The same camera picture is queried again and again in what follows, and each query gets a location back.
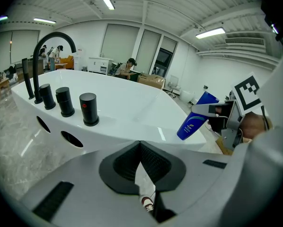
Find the ceiling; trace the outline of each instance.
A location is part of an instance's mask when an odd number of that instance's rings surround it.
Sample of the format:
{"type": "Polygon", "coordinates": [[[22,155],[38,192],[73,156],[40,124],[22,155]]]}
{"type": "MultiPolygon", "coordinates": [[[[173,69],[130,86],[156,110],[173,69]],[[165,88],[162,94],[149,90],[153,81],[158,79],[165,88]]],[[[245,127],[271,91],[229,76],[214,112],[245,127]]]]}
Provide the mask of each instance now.
{"type": "Polygon", "coordinates": [[[261,0],[15,0],[0,23],[35,23],[34,17],[52,19],[56,28],[98,19],[136,21],[165,30],[199,51],[216,50],[225,38],[256,37],[265,40],[266,55],[280,58],[283,46],[264,21],[261,0]],[[226,34],[197,39],[195,35],[217,27],[226,34]]]}

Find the bathtub hole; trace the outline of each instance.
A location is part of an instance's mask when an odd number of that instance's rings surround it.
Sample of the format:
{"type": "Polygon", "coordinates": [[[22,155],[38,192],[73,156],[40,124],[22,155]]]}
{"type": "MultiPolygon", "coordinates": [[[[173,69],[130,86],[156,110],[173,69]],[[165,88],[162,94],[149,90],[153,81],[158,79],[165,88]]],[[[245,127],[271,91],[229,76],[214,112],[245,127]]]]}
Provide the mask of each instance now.
{"type": "Polygon", "coordinates": [[[72,145],[74,145],[76,147],[80,147],[80,148],[83,147],[83,144],[79,141],[79,139],[77,139],[76,137],[74,137],[70,133],[65,132],[65,131],[61,131],[61,135],[63,136],[63,138],[65,138],[65,140],[70,142],[72,145]]]}
{"type": "Polygon", "coordinates": [[[47,132],[51,133],[50,130],[49,130],[49,128],[48,128],[48,126],[45,124],[45,122],[44,122],[40,117],[37,116],[36,119],[37,119],[37,121],[39,122],[39,124],[40,124],[47,132]]]}

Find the black knob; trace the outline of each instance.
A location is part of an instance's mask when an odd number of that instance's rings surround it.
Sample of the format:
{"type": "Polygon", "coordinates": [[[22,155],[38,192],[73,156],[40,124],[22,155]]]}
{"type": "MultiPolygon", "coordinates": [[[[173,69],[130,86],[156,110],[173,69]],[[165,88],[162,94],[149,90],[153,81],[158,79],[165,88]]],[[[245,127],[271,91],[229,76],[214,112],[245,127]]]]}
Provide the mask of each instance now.
{"type": "Polygon", "coordinates": [[[87,126],[97,125],[99,117],[97,116],[96,95],[94,93],[84,93],[79,96],[79,101],[83,112],[84,124],[87,126]]]}
{"type": "Polygon", "coordinates": [[[39,94],[45,104],[45,109],[49,110],[55,107],[56,103],[53,100],[50,84],[43,84],[39,87],[39,94]]]}
{"type": "Polygon", "coordinates": [[[75,110],[72,105],[70,89],[68,87],[60,87],[56,91],[56,100],[60,105],[61,115],[63,117],[70,117],[75,110]]]}

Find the black vent slot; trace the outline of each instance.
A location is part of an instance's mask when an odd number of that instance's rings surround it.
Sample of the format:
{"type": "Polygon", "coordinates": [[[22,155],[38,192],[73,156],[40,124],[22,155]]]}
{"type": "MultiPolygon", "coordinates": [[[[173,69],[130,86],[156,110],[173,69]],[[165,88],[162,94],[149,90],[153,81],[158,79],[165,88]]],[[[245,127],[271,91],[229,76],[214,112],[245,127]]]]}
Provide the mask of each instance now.
{"type": "Polygon", "coordinates": [[[153,183],[163,178],[172,167],[169,160],[144,145],[141,146],[141,163],[153,183]]]}
{"type": "Polygon", "coordinates": [[[139,145],[136,145],[117,157],[113,163],[115,172],[129,181],[135,182],[135,175],[140,162],[139,152],[139,145]]]}
{"type": "Polygon", "coordinates": [[[73,186],[73,184],[67,182],[60,182],[57,184],[57,186],[33,210],[33,213],[50,222],[73,186]]]}
{"type": "Polygon", "coordinates": [[[217,168],[221,168],[221,169],[225,169],[225,167],[227,165],[226,163],[219,162],[219,161],[212,161],[212,160],[205,160],[203,162],[203,164],[213,166],[213,167],[217,167],[217,168]]]}

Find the white chair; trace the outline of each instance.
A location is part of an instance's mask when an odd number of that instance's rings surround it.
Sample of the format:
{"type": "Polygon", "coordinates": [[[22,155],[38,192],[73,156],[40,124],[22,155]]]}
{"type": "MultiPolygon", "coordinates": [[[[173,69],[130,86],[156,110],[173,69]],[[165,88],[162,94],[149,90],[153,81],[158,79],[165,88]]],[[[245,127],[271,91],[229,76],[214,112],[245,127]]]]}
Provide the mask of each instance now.
{"type": "Polygon", "coordinates": [[[188,91],[182,90],[180,92],[179,99],[184,103],[189,103],[189,102],[192,102],[192,100],[194,99],[194,95],[195,93],[190,93],[188,91]]]}
{"type": "Polygon", "coordinates": [[[173,90],[179,91],[181,87],[178,86],[179,78],[175,76],[171,76],[170,81],[168,83],[168,87],[170,88],[170,92],[166,92],[168,95],[175,98],[175,94],[173,94],[173,90]]]}

